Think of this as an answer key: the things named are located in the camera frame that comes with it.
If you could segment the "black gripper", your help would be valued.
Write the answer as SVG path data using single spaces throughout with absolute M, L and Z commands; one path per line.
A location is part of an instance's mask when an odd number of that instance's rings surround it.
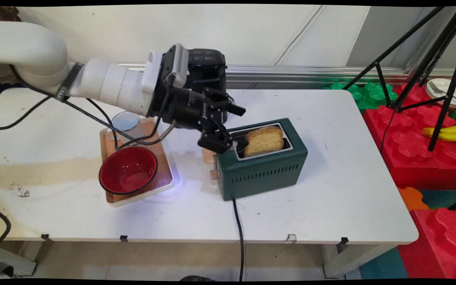
M 210 117 L 210 110 L 230 112 L 243 116 L 246 108 L 236 105 L 234 99 L 221 90 L 205 88 L 202 93 L 185 88 L 159 88 L 151 101 L 151 116 L 177 128 L 201 131 L 198 146 L 217 154 L 234 148 L 233 137 L 222 121 Z

